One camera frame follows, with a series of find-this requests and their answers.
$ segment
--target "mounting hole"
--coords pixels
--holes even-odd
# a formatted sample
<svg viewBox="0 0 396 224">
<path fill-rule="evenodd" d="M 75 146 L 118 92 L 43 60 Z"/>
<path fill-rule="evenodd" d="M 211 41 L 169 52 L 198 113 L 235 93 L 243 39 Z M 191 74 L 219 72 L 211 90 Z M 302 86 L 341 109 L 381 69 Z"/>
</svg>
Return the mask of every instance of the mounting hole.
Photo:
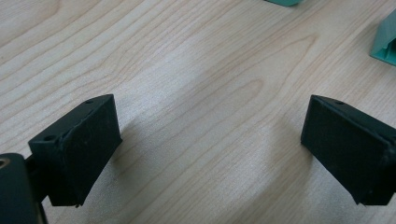
<svg viewBox="0 0 396 224">
<path fill-rule="evenodd" d="M 55 135 L 48 135 L 44 138 L 44 141 L 52 141 L 53 139 L 55 139 L 56 136 Z"/>
<path fill-rule="evenodd" d="M 9 164 L 9 158 L 0 158 L 0 169 L 6 167 Z"/>
</svg>

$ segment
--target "teal object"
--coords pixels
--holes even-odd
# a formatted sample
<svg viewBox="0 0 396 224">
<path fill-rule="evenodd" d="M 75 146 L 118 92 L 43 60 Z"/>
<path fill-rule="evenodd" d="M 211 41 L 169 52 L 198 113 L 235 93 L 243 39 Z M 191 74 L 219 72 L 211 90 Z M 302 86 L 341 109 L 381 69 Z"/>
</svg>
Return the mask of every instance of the teal object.
<svg viewBox="0 0 396 224">
<path fill-rule="evenodd" d="M 370 55 L 385 63 L 396 65 L 396 10 L 378 26 Z"/>
<path fill-rule="evenodd" d="M 293 5 L 296 5 L 297 3 L 300 3 L 302 0 L 266 0 L 266 1 L 281 5 L 283 7 L 291 7 Z"/>
</svg>

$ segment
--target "wooden table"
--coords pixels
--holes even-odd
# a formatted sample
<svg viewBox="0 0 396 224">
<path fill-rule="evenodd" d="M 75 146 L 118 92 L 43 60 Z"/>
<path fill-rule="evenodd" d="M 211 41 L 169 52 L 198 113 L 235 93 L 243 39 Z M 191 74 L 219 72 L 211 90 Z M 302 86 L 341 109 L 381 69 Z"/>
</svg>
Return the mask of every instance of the wooden table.
<svg viewBox="0 0 396 224">
<path fill-rule="evenodd" d="M 0 152 L 114 93 L 122 145 L 49 223 L 395 223 L 300 145 L 311 94 L 396 126 L 396 68 L 371 58 L 395 0 L 3 0 Z"/>
</svg>

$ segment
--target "black bracket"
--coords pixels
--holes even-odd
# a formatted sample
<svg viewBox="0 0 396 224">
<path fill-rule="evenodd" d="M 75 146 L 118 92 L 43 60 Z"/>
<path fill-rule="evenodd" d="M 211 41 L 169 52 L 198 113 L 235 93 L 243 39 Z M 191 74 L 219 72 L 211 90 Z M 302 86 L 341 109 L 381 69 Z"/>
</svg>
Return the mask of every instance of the black bracket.
<svg viewBox="0 0 396 224">
<path fill-rule="evenodd" d="M 114 96 L 92 98 L 29 141 L 32 156 L 0 155 L 0 219 L 47 223 L 41 202 L 83 205 L 121 143 Z"/>
<path fill-rule="evenodd" d="M 395 129 L 343 102 L 312 95 L 301 142 L 356 203 L 389 203 L 396 191 Z"/>
</svg>

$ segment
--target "black plastic part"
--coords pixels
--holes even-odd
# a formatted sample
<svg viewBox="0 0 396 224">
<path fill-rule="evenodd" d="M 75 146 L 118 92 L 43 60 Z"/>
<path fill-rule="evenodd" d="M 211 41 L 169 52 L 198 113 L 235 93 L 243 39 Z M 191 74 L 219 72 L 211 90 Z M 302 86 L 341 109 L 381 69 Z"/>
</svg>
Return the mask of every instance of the black plastic part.
<svg viewBox="0 0 396 224">
<path fill-rule="evenodd" d="M 0 223 L 47 223 L 41 202 L 35 199 L 22 155 L 0 155 Z"/>
<path fill-rule="evenodd" d="M 343 102 L 312 95 L 301 141 L 356 203 L 389 203 L 396 190 L 395 129 Z"/>
<path fill-rule="evenodd" d="M 82 103 L 30 140 L 52 205 L 82 205 L 121 141 L 111 94 Z"/>
</svg>

